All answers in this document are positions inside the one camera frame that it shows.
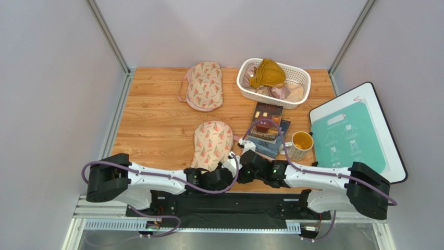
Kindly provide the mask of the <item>floral mesh laundry bag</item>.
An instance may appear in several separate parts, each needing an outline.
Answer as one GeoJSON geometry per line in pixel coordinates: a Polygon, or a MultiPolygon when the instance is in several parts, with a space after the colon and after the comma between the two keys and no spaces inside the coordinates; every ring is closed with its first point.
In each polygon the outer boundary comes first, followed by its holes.
{"type": "Polygon", "coordinates": [[[208,121],[199,125],[193,135],[194,155],[191,168],[215,170],[228,159],[234,142],[239,139],[229,125],[222,121],[208,121]]]}

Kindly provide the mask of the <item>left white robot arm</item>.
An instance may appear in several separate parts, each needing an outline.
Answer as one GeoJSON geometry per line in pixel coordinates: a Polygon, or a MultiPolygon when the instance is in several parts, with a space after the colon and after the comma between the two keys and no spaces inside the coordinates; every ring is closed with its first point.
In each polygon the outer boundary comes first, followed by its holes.
{"type": "Polygon", "coordinates": [[[154,191],[172,195],[225,193],[236,183],[241,168],[240,157],[234,152],[212,171],[155,169],[131,162],[128,154],[120,153],[87,163],[81,176],[88,185],[88,202],[119,201],[143,210],[150,207],[154,191]]]}

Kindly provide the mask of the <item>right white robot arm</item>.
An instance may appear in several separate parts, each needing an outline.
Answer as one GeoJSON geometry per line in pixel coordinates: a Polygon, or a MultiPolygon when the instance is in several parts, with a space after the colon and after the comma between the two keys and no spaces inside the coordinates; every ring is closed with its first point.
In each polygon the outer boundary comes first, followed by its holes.
{"type": "Polygon", "coordinates": [[[251,149],[239,158],[239,183],[261,180],[272,188],[304,188],[300,204],[316,213],[331,210],[357,211],[385,220],[389,206],[390,182],[362,162],[351,167],[318,168],[286,160],[269,161],[251,149]]]}

